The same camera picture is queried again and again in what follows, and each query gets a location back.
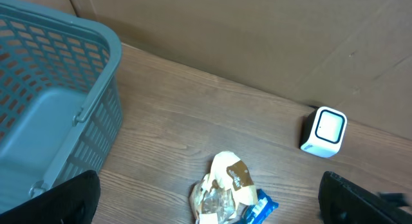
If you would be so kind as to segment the blue cookie packet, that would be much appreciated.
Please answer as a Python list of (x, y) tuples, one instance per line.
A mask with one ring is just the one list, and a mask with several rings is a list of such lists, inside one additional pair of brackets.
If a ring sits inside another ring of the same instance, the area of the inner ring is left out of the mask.
[(262, 224), (279, 207), (262, 189), (257, 190), (257, 204), (248, 206), (235, 224)]

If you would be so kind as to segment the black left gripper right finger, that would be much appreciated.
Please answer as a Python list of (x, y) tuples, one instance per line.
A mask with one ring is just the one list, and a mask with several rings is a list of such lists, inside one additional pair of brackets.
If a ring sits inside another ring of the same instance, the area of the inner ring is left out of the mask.
[(411, 224), (404, 193), (373, 194), (331, 171), (323, 174), (318, 200), (324, 224)]

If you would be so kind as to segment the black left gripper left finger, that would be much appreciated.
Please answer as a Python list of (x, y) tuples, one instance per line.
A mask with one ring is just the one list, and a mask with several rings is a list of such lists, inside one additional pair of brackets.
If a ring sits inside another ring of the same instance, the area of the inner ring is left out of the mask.
[(1, 214), (1, 224), (89, 224), (97, 211), (101, 188), (96, 171), (88, 170)]

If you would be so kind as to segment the grey plastic mesh basket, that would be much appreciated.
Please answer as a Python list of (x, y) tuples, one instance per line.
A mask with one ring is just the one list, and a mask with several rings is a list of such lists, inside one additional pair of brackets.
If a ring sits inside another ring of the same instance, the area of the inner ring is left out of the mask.
[(1, 211), (100, 171), (122, 125), (107, 26), (1, 0)]

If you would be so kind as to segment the white barcode scanner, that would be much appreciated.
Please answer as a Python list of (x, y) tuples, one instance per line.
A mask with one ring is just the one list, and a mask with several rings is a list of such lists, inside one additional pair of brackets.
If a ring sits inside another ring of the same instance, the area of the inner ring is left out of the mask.
[(300, 149), (321, 158), (337, 154), (347, 123), (344, 113), (326, 106), (317, 108), (303, 121)]

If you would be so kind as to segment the beige brown snack bag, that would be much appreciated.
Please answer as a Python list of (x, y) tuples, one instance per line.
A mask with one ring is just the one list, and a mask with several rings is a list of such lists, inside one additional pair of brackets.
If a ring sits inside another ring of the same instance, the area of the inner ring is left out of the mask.
[(198, 224), (227, 224), (238, 209), (258, 203), (257, 189), (246, 164), (233, 152), (213, 158), (210, 173), (192, 189), (189, 203)]

